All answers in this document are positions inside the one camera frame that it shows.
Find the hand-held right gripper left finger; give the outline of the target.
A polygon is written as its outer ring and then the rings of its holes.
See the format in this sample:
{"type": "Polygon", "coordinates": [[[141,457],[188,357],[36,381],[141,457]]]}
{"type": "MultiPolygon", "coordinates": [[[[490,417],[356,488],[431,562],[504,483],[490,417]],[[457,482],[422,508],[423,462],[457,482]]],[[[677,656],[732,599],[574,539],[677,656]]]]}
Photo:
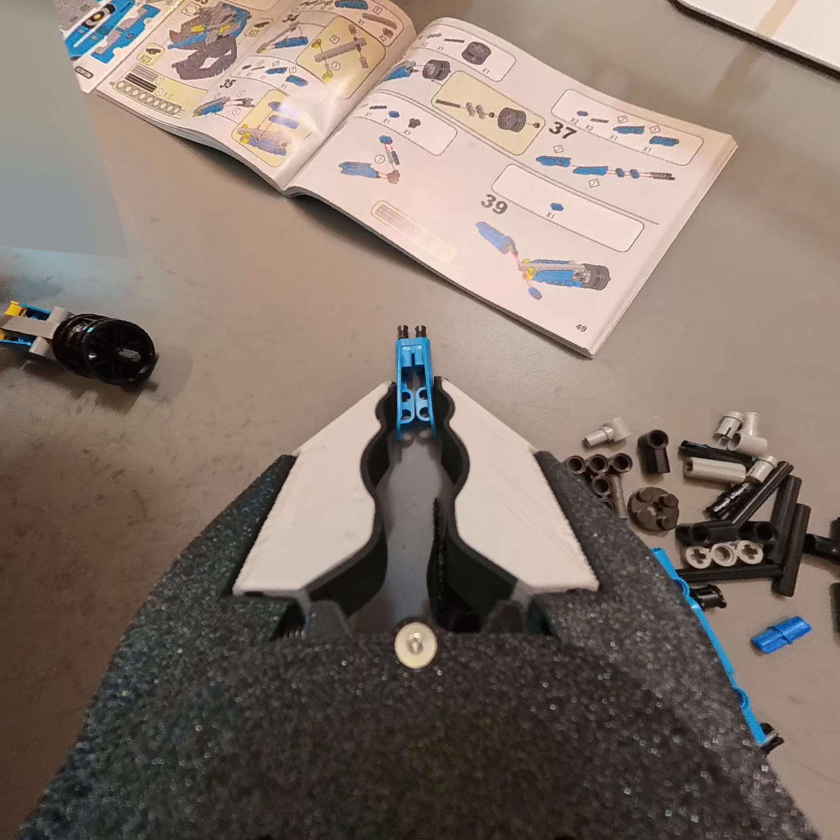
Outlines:
{"type": "Polygon", "coordinates": [[[384,382],[293,452],[294,464],[247,552],[233,594],[314,598],[373,534],[375,501],[362,455],[382,422],[384,382]]]}

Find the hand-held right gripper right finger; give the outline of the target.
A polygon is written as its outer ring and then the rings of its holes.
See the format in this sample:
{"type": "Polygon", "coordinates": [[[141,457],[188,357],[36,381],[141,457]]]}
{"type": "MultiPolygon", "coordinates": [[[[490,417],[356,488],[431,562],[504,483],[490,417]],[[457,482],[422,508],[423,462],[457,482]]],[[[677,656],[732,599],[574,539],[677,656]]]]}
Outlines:
{"type": "Polygon", "coordinates": [[[435,383],[447,577],[455,592],[595,592],[599,581],[528,440],[451,381],[435,383]]]}

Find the blue panel brick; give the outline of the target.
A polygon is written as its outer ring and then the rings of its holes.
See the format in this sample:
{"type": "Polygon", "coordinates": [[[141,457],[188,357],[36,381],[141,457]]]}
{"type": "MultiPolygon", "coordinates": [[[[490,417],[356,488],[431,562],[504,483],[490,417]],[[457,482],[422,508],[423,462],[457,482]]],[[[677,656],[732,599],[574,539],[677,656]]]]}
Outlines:
{"type": "Polygon", "coordinates": [[[395,342],[395,439],[407,444],[417,434],[436,438],[434,375],[431,343],[426,327],[418,325],[411,336],[403,324],[395,342]]]}

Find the wheel and beam assembly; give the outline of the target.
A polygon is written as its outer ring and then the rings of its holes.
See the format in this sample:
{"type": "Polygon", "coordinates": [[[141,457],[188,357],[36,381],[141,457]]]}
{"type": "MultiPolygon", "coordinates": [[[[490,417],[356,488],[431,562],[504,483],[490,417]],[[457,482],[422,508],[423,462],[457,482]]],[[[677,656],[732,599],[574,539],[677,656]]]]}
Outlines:
{"type": "Polygon", "coordinates": [[[159,355],[139,325],[97,313],[72,313],[11,301],[1,315],[1,345],[31,360],[118,387],[146,383],[159,355]]]}

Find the pile of toy bricks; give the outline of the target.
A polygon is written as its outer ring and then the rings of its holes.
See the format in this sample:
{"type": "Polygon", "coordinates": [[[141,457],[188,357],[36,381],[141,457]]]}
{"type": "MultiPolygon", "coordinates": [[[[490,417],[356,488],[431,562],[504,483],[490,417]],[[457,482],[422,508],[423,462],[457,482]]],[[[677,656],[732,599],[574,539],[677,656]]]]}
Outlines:
{"type": "Polygon", "coordinates": [[[623,448],[630,436],[617,416],[583,438],[587,454],[573,454],[564,465],[623,522],[651,536],[675,538],[682,567],[676,567],[663,549],[651,549],[651,554],[715,650],[754,741],[769,753],[782,744],[782,736],[756,716],[707,613],[726,607],[721,583],[768,581],[773,594],[788,598],[795,593],[804,557],[838,565],[838,521],[829,536],[810,531],[812,510],[800,500],[802,480],[790,462],[770,454],[757,413],[726,411],[711,444],[687,439],[679,443],[683,477],[721,487],[699,521],[681,521],[679,499],[660,485],[625,491],[624,477],[635,467],[647,478],[670,472],[666,431],[655,428],[640,434],[636,455],[623,448]]]}

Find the grey desk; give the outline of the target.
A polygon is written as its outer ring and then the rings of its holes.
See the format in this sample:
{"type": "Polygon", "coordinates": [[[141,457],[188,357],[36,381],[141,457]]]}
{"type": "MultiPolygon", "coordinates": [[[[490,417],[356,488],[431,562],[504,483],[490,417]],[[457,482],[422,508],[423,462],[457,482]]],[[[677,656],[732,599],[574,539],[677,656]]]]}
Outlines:
{"type": "Polygon", "coordinates": [[[5,299],[137,322],[141,392],[2,358],[2,838],[77,739],[166,568],[427,325],[436,369],[562,458],[623,416],[708,440],[760,414],[811,530],[838,519],[838,78],[671,2],[404,2],[738,150],[594,360],[488,308],[316,201],[97,98],[128,256],[2,250],[5,299]]]}

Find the instruction manual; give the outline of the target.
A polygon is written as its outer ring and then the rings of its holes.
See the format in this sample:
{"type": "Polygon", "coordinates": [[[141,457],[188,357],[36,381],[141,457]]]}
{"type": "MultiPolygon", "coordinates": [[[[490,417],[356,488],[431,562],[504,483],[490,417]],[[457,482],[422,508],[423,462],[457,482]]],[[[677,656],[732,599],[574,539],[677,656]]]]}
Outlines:
{"type": "Polygon", "coordinates": [[[393,2],[176,2],[94,92],[588,358],[737,148],[393,2]]]}

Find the sticker sheet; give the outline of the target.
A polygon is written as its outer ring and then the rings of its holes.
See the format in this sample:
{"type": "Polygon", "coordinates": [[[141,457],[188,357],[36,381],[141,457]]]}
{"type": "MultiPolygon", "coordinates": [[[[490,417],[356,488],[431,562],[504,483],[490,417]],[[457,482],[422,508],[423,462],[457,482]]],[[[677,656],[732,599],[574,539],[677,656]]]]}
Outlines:
{"type": "Polygon", "coordinates": [[[61,34],[80,89],[92,93],[176,2],[82,2],[61,34]]]}

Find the white stand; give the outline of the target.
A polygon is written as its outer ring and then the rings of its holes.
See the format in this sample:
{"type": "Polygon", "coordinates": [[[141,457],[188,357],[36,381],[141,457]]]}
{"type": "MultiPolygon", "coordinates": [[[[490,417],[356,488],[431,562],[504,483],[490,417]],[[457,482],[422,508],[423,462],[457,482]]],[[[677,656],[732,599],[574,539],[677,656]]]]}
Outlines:
{"type": "Polygon", "coordinates": [[[782,56],[839,75],[838,1],[672,1],[680,12],[771,49],[782,56]]]}

